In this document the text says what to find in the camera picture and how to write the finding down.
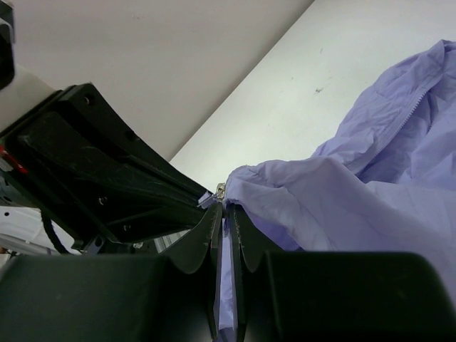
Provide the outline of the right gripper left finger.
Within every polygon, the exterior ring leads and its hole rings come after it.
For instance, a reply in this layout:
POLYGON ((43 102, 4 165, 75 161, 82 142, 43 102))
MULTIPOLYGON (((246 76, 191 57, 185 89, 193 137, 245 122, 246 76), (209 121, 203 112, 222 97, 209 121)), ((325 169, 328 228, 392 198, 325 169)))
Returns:
POLYGON ((167 252, 175 267, 171 341, 217 340, 221 253, 222 206, 214 204, 167 252))

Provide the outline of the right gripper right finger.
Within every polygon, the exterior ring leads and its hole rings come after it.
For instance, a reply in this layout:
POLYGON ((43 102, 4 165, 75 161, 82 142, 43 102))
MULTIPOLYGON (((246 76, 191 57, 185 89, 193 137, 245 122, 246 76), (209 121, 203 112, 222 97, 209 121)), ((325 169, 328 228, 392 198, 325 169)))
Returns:
POLYGON ((244 209, 227 209, 232 247, 234 333, 237 341, 276 338, 267 252, 281 249, 252 223, 244 209))

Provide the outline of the lavender zip-up jacket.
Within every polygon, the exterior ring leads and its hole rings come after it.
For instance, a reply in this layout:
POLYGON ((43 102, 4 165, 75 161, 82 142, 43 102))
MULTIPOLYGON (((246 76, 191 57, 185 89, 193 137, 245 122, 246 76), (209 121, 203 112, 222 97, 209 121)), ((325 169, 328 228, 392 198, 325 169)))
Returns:
MULTIPOLYGON (((455 337, 455 43, 384 71, 305 160, 235 169, 223 199, 267 252, 274 341, 455 337)), ((234 333, 222 239, 219 327, 234 333)))

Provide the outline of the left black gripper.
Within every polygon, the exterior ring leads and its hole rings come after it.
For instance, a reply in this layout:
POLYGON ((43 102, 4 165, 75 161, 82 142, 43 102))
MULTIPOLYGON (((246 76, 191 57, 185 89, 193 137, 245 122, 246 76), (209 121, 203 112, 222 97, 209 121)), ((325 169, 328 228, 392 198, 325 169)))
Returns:
POLYGON ((193 228, 208 191, 155 152, 92 83, 55 90, 31 110, 6 120, 1 110, 1 246, 27 254, 98 254, 106 239, 85 244, 74 232, 98 230, 133 243, 193 228), (48 113, 17 133, 17 161, 6 136, 58 99, 63 118, 48 113))

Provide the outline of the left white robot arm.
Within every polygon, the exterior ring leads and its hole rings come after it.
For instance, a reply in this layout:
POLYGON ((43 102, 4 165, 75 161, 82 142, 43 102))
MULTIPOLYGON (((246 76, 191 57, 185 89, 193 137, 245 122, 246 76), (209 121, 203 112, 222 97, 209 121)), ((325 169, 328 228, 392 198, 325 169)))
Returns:
POLYGON ((52 92, 1 131, 1 245, 20 252, 95 253, 187 231, 205 194, 90 83, 52 92))

